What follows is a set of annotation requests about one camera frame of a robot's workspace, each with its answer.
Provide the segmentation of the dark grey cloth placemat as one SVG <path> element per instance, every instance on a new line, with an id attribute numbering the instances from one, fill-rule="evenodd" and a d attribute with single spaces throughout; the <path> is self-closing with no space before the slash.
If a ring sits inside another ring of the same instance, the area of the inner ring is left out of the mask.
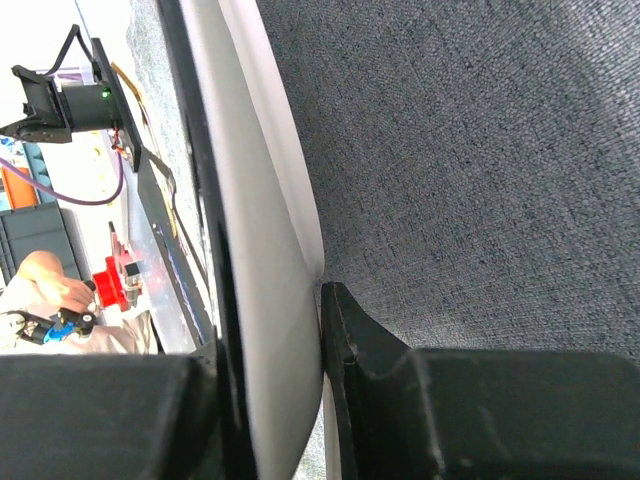
<path id="1" fill-rule="evenodd" d="M 127 42 L 189 181 L 220 333 L 159 2 L 133 3 Z M 323 241 L 315 478 L 345 479 L 323 361 L 327 283 L 412 348 L 602 353 L 639 370 L 637 2 L 253 2 Z"/>

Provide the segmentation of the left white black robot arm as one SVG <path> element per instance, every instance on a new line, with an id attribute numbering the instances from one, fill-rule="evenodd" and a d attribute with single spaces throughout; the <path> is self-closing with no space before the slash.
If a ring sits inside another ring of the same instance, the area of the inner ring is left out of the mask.
<path id="1" fill-rule="evenodd" d="M 79 43 L 90 63 L 94 83 L 57 86 L 55 74 L 74 41 Z M 20 80 L 26 96 L 24 117 L 3 126 L 3 136 L 29 143 L 65 144 L 72 141 L 74 133 L 120 130 L 124 127 L 116 93 L 105 79 L 98 60 L 89 51 L 77 24 L 71 26 L 54 65 L 48 71 L 38 73 L 15 65 L 12 73 Z"/>

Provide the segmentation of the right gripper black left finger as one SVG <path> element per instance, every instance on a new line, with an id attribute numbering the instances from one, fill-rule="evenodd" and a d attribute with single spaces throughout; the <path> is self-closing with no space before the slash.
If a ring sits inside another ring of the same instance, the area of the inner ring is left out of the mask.
<path id="1" fill-rule="evenodd" d="M 256 478 L 241 353 L 4 356 L 2 477 Z"/>

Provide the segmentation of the white square plate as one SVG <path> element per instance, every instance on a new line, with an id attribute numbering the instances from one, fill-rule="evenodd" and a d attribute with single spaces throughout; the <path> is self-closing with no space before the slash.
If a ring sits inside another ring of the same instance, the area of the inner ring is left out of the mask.
<path id="1" fill-rule="evenodd" d="M 289 479 L 323 388 L 314 286 L 324 250 L 298 132 L 255 2 L 157 9 L 211 244 L 227 477 Z"/>

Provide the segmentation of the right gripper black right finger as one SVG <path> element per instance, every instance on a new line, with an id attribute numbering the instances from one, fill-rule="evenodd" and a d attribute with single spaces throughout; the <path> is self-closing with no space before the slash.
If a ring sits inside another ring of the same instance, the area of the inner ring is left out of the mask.
<path id="1" fill-rule="evenodd" d="M 345 479 L 635 479 L 639 370 L 590 352 L 412 348 L 321 290 Z"/>

